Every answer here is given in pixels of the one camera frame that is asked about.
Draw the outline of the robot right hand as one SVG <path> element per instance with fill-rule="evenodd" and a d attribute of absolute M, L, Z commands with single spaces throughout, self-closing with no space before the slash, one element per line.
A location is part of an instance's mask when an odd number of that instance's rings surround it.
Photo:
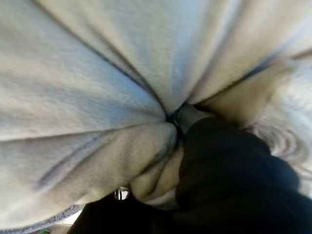
<path fill-rule="evenodd" d="M 258 137 L 191 105 L 175 121 L 184 134 L 177 208 L 134 197 L 88 204 L 72 234 L 309 234 L 312 201 L 299 178 Z"/>

